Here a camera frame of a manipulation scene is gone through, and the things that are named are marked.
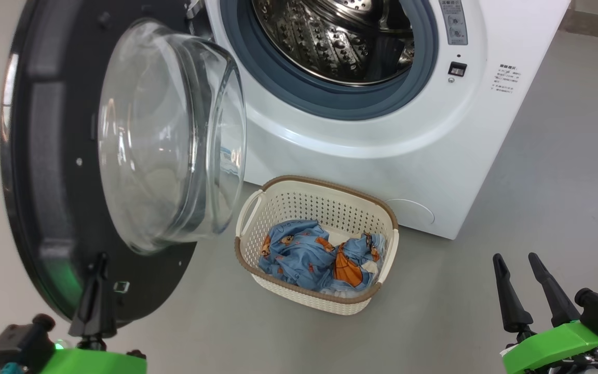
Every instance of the stainless steel drum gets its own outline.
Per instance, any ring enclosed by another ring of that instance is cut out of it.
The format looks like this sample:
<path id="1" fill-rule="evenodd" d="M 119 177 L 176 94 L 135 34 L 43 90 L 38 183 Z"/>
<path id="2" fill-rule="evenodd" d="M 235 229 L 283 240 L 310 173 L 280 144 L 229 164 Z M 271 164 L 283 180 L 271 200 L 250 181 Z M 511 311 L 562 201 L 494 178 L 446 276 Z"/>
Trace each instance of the stainless steel drum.
<path id="1" fill-rule="evenodd" d="M 375 85 L 412 67 L 412 26 L 398 0 L 251 0 L 269 40 L 304 71 Z"/>

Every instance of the gray floor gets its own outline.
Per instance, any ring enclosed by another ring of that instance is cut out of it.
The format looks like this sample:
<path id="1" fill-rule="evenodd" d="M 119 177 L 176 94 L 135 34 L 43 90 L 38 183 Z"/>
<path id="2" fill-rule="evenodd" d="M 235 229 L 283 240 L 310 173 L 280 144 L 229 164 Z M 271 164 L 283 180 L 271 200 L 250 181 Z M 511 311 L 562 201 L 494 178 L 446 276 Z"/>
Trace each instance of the gray floor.
<path id="1" fill-rule="evenodd" d="M 171 300 L 112 346 L 139 346 L 158 374 L 503 372 L 498 352 L 513 336 L 501 327 L 494 253 L 538 331 L 550 311 L 527 253 L 567 294 L 598 291 L 598 39 L 556 36 L 458 239 L 402 230 L 364 312 L 339 317 L 273 295 L 238 265 L 232 241 L 230 229 L 201 243 Z"/>

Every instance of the transparent glass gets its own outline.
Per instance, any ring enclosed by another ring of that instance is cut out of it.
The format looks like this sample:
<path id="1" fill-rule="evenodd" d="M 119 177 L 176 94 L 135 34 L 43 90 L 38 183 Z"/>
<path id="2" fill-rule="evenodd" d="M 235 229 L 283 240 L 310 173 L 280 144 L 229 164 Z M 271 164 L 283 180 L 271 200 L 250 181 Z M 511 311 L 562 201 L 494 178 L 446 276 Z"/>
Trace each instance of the transparent glass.
<path id="1" fill-rule="evenodd" d="M 239 199 L 246 112 L 234 59 L 152 20 L 124 33 L 100 97 L 103 191 L 140 253 L 220 234 Z"/>

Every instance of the blue clothing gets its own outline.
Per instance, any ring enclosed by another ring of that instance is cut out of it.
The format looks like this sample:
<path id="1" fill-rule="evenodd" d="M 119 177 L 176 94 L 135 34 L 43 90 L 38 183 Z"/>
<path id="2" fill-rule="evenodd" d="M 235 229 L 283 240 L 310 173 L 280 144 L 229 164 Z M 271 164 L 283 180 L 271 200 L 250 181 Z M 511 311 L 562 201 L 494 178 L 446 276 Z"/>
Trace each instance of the blue clothing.
<path id="1" fill-rule="evenodd" d="M 334 247 L 329 244 L 329 233 L 317 221 L 291 220 L 269 230 L 259 266 L 266 274 L 289 284 L 350 297 L 375 282 L 384 248 L 385 239 L 379 234 L 361 234 L 359 239 Z M 340 261 L 336 261 L 337 256 L 341 256 Z M 336 263 L 346 263 L 348 270 L 356 273 L 356 286 L 334 279 L 334 274 L 342 275 L 339 270 L 334 272 Z"/>

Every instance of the beige basket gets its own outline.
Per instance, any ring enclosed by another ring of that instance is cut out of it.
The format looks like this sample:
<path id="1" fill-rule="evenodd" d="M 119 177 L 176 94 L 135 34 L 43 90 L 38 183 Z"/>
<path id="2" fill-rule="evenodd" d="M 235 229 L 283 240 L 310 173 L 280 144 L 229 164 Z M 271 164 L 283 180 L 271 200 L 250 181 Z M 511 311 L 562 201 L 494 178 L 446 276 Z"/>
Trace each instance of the beige basket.
<path id="1" fill-rule="evenodd" d="M 387 240 L 380 275 L 366 293 L 345 299 L 287 284 L 258 268 L 260 249 L 270 228 L 287 220 L 318 220 L 339 244 L 362 232 L 382 234 Z M 235 252 L 241 265 L 261 286 L 284 298 L 325 312 L 352 315 L 361 312 L 387 279 L 398 247 L 398 223 L 391 208 L 341 185 L 304 177 L 271 180 L 244 203 L 237 220 Z"/>

